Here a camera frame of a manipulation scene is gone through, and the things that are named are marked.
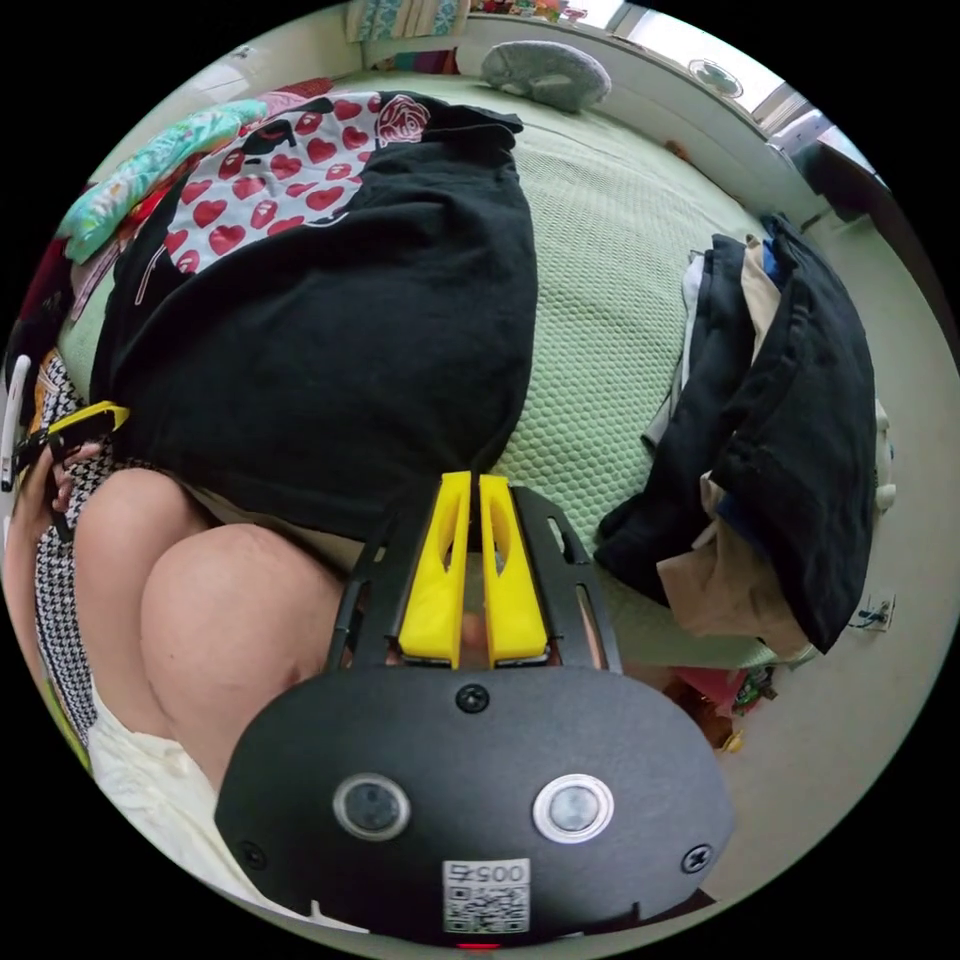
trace bed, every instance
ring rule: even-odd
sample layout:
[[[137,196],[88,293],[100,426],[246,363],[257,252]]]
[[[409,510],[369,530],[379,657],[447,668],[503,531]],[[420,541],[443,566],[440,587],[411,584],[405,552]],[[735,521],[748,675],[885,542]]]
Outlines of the bed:
[[[693,167],[596,114],[561,114],[464,77],[378,72],[337,88],[408,89],[523,121],[514,156],[533,216],[540,295],[527,401],[496,472],[560,504],[592,544],[599,520],[649,472],[640,437],[682,347],[680,278],[690,252],[709,247],[714,233],[743,238],[763,228]],[[87,396],[111,282],[108,273],[59,338],[59,375],[75,402]],[[56,558],[61,570],[69,562]],[[751,638],[693,637],[668,609],[603,571],[601,579],[626,659],[722,669],[776,660]],[[470,581],[476,596],[477,571]],[[41,610],[41,619],[50,624],[53,613]]]

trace printed number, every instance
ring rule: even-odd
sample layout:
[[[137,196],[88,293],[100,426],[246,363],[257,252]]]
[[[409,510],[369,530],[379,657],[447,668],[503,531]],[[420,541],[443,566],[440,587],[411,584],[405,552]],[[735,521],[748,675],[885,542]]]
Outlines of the printed number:
[[[475,883],[523,883],[526,880],[526,871],[519,863],[510,866],[498,863],[493,867],[486,864],[474,867],[467,863],[450,863],[447,870],[450,879],[461,883],[471,880]]]

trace pile of clothes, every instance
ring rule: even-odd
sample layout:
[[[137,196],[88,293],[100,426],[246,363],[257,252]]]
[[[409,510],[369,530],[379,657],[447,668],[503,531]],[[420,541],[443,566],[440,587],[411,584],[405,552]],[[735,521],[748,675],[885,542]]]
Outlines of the pile of clothes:
[[[856,308],[791,224],[764,226],[769,240],[716,235],[692,255],[649,480],[603,519],[595,556],[691,633],[790,661],[847,626],[895,488]]]

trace screw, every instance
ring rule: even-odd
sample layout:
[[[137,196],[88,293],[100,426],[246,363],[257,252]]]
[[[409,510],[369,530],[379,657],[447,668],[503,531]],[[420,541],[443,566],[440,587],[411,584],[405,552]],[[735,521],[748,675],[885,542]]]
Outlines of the screw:
[[[263,870],[267,865],[266,854],[249,840],[241,842],[240,858],[251,870]]]
[[[699,873],[713,859],[713,847],[709,844],[701,843],[694,847],[680,864],[680,869],[684,873]]]
[[[479,683],[468,683],[457,691],[457,706],[464,713],[482,713],[490,703],[490,694]]]

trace gray pillow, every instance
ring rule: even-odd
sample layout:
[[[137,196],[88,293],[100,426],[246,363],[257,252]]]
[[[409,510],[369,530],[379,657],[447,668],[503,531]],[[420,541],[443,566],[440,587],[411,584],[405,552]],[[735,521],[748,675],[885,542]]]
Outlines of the gray pillow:
[[[565,43],[514,40],[484,57],[480,76],[504,93],[576,113],[599,103],[611,88],[603,65]]]

